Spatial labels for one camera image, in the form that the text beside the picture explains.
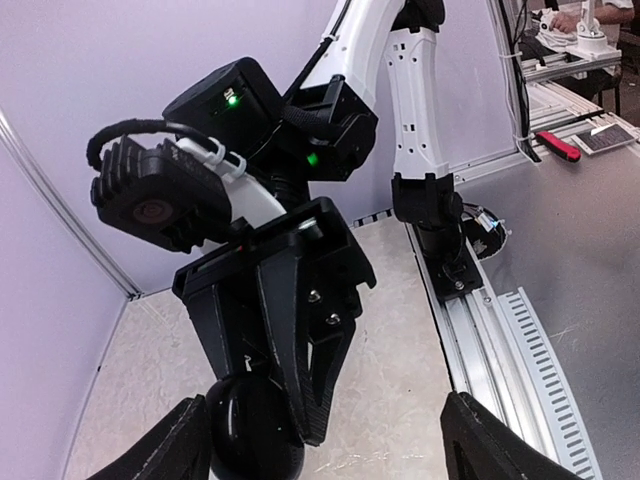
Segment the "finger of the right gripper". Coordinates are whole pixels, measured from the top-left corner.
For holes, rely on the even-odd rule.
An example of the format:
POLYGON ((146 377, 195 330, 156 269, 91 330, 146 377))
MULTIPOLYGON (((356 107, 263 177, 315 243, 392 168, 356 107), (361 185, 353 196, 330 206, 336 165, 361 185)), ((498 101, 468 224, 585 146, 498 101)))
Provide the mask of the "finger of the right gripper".
POLYGON ((206 358, 217 379, 234 373, 223 310, 216 287, 191 295, 186 304, 206 358))
POLYGON ((287 235, 259 261, 257 284, 276 383, 302 442, 326 438, 334 389, 358 317, 358 256, 335 245, 287 235))

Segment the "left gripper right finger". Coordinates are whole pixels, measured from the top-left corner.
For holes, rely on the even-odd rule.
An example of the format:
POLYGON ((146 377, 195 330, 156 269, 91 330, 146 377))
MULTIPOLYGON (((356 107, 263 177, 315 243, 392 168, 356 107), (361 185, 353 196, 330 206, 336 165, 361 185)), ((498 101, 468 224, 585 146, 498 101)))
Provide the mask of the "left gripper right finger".
POLYGON ((530 447, 467 392, 448 394, 440 416, 452 480, 578 480, 530 447))

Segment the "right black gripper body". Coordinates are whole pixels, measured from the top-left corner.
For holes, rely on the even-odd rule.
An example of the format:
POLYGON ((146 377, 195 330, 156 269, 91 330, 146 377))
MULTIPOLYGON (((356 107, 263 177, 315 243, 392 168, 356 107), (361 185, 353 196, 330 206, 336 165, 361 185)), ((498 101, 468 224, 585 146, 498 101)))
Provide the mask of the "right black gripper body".
POLYGON ((335 204, 320 197, 178 270, 172 291, 214 375, 278 380, 339 373, 374 269, 335 204))

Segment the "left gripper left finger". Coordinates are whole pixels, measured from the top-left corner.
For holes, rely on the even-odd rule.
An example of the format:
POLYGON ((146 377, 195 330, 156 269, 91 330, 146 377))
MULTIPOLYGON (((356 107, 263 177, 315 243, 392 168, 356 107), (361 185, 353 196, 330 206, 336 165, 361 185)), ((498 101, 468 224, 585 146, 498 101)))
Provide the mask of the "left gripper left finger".
POLYGON ((205 397, 185 398, 94 479, 207 479, 210 417, 205 397))

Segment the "black round charging case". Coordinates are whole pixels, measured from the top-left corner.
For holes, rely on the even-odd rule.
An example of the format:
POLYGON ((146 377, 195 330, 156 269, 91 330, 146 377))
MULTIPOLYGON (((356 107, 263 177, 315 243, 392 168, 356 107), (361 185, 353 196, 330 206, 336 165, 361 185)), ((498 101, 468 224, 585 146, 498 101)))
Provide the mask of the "black round charging case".
POLYGON ((246 373, 217 381, 206 394, 211 471, 219 479, 297 479, 304 444, 281 390, 246 373))

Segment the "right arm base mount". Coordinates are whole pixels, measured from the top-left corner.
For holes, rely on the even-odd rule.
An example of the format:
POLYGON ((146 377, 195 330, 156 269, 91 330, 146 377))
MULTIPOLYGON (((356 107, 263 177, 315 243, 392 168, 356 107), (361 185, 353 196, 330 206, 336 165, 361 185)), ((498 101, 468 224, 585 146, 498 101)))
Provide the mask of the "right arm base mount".
POLYGON ((442 227, 413 227, 429 279, 440 302, 462 297, 483 286, 479 269, 467 247, 463 212, 464 204, 458 198, 447 210, 453 216, 446 217, 442 227))

